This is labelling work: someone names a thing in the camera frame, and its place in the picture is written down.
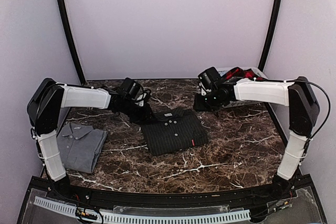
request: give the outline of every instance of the shirt collar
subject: shirt collar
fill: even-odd
[[[84,137],[85,135],[89,134],[91,131],[93,131],[92,126],[85,126],[85,125],[78,125],[74,123],[68,123],[66,124],[63,129],[61,130],[62,136],[74,136],[74,138],[80,139]]]

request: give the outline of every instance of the black metal pole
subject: black metal pole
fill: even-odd
[[[65,36],[67,38],[68,46],[70,49],[71,57],[74,62],[73,64],[75,65],[75,69],[76,69],[79,81],[83,85],[86,82],[86,80],[84,77],[83,69],[80,65],[80,61],[79,61],[75,43],[74,43],[74,38],[72,37],[69,19],[67,15],[67,10],[65,7],[65,1],[57,0],[57,3],[58,3],[58,8],[59,8],[59,13],[61,15],[62,23],[63,23],[63,29],[64,29]]]
[[[277,19],[278,19],[280,3],[281,3],[281,0],[274,0],[274,2],[273,2],[273,9],[272,9],[272,14],[271,14],[271,19],[269,21],[269,26],[268,26],[268,31],[267,31],[267,35],[266,35],[265,44],[264,44],[264,49],[263,49],[263,52],[261,54],[261,58],[260,58],[259,66],[258,66],[258,69],[260,69],[261,71],[263,71],[264,68],[265,68],[265,64],[266,64],[266,61],[267,61],[267,56],[268,56],[268,53],[269,53],[269,49],[271,47],[271,43],[272,43],[274,31],[275,31],[275,26],[276,26]]]

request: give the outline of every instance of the white backdrop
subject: white backdrop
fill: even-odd
[[[195,78],[257,66],[273,0],[66,0],[85,77]]]

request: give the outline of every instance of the robotic arm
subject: robotic arm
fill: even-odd
[[[234,68],[221,77],[214,67],[202,72],[198,78],[202,93],[195,96],[196,110],[216,110],[230,101],[270,102],[289,107],[288,145],[273,179],[273,184],[283,190],[307,152],[320,112],[307,78],[299,77],[289,82],[268,81],[240,68]]]
[[[126,114],[130,122],[143,124],[153,119],[147,103],[150,90],[144,90],[136,81],[126,78],[113,90],[94,89],[56,83],[46,78],[27,106],[31,135],[37,141],[48,174],[53,181],[66,177],[66,171],[57,146],[57,123],[61,108],[91,107]]]

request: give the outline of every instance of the white wall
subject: white wall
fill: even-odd
[[[41,162],[26,106],[45,77],[78,83],[56,0],[0,0],[0,223],[16,223]]]
[[[282,0],[265,73],[274,79],[306,76],[331,98],[330,119],[311,143],[302,171],[311,174],[329,223],[336,223],[336,0]],[[316,95],[319,125],[327,102],[321,92]],[[287,129],[288,110],[277,106],[276,114]]]
[[[273,0],[66,0],[87,79],[257,66]]]

